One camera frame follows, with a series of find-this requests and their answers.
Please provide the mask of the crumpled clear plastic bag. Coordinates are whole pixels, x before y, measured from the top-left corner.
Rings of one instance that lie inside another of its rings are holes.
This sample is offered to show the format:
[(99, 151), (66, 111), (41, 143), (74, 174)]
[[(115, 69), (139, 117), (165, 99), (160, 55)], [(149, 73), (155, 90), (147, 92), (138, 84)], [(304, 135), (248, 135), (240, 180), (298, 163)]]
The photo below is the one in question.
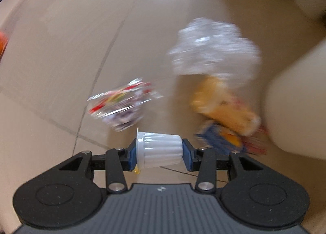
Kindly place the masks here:
[(178, 32), (168, 55), (175, 74), (217, 77), (233, 89), (254, 80), (261, 65), (260, 49), (238, 26), (203, 17)]

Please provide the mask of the red flat wrapper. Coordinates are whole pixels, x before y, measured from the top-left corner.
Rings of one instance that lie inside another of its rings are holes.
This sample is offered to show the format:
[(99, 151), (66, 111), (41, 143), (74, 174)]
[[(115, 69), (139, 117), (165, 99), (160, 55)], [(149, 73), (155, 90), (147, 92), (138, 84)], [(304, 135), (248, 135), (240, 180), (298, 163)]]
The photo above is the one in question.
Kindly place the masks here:
[(254, 155), (264, 155), (267, 153), (269, 134), (264, 125), (261, 125), (251, 136), (243, 136), (241, 140), (246, 153)]

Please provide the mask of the small blue white carton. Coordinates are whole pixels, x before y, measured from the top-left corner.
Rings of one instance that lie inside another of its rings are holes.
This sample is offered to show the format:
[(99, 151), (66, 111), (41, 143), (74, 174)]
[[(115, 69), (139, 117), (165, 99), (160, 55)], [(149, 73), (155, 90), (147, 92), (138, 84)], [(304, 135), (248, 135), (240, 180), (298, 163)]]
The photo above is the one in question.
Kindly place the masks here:
[(213, 148), (219, 155), (229, 155), (231, 152), (245, 152), (240, 136), (216, 121), (206, 121), (195, 133), (195, 137), (202, 146)]

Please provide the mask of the orange wooden furniture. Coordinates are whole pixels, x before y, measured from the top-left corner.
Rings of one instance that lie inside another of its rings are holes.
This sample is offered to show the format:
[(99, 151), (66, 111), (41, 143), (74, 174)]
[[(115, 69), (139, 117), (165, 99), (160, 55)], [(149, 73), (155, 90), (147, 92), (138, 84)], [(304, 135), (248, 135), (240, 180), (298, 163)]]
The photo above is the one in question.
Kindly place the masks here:
[(8, 44), (8, 38), (5, 35), (5, 33), (0, 32), (0, 58), (2, 58), (3, 53), (7, 47)]

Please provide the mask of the white ribbed plastic cup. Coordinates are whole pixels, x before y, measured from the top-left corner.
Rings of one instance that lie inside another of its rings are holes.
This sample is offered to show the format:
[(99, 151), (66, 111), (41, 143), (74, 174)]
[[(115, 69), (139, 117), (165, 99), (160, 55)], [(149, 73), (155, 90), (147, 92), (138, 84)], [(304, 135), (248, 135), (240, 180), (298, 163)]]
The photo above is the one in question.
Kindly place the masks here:
[(137, 163), (134, 169), (136, 174), (140, 174), (143, 169), (179, 164), (182, 156), (182, 138), (179, 135), (144, 132), (137, 129)]

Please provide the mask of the white plastic waste bin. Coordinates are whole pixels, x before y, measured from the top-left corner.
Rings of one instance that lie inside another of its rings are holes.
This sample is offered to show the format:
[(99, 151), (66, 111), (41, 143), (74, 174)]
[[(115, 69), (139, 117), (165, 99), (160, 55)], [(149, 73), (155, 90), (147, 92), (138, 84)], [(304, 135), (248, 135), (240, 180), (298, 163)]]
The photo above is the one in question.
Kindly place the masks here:
[(271, 81), (264, 113), (277, 147), (325, 159), (325, 41)]

